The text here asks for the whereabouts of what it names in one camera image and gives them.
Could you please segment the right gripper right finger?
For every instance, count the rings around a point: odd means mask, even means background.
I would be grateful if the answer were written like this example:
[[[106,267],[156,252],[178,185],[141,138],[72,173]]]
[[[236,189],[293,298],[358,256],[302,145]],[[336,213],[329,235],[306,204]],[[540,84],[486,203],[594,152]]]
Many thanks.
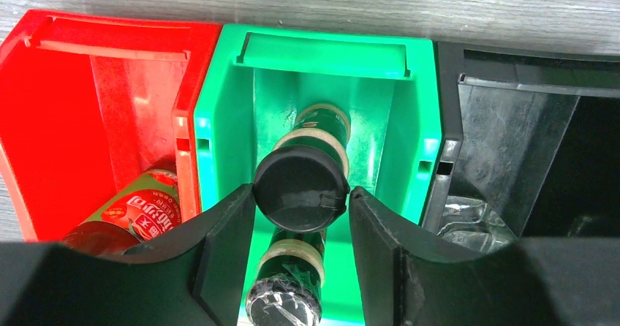
[[[360,186],[349,222],[367,325],[619,323],[616,238],[525,238],[480,254]]]

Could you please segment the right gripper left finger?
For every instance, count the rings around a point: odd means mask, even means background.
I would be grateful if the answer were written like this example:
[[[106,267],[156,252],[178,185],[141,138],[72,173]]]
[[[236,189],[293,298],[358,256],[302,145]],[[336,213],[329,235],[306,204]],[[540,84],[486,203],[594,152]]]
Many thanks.
[[[250,184],[124,255],[1,244],[3,325],[235,325],[254,225]]]

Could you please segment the green label spice jar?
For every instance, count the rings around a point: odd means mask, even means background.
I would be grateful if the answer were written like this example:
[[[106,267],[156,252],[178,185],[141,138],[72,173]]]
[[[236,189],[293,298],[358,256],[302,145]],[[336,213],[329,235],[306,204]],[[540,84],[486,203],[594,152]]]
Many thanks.
[[[253,325],[318,325],[325,282],[326,231],[273,232],[245,308]]]

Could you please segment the clear glass oil bottle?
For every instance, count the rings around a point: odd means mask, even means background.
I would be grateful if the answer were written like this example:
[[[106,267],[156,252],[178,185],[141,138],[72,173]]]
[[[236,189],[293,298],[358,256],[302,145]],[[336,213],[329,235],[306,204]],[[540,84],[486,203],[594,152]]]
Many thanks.
[[[485,201],[449,196],[437,235],[482,254],[490,254],[517,240],[502,217]]]

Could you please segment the red label spice jar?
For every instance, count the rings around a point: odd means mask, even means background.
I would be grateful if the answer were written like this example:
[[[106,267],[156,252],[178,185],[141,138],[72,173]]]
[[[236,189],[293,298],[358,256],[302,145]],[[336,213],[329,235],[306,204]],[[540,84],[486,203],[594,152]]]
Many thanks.
[[[260,162],[253,181],[257,207],[284,230],[313,233],[347,209],[351,135],[347,114],[319,103],[303,110]]]

